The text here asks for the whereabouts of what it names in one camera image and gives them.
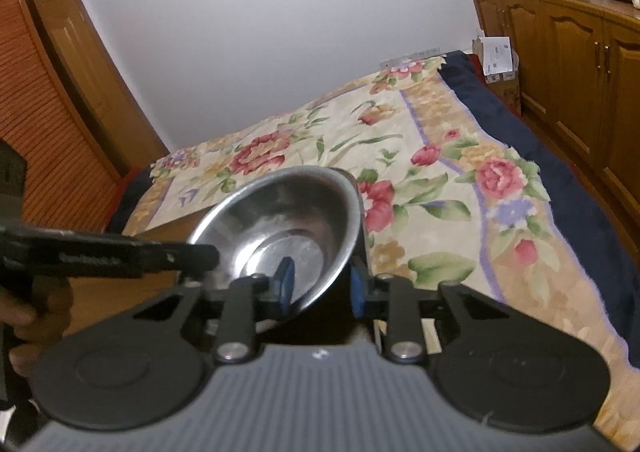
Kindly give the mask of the left hand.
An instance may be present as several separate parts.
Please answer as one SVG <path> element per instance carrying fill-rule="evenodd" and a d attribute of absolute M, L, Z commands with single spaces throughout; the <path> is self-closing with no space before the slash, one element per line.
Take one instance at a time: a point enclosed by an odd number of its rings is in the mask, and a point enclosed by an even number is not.
<path fill-rule="evenodd" d="M 1 290 L 1 322 L 12 328 L 21 342 L 9 351 L 9 359 L 14 372 L 22 377 L 32 372 L 44 351 L 62 339 L 72 320 L 74 294 L 68 279 L 38 277 L 36 284 L 44 294 L 40 311 Z"/>

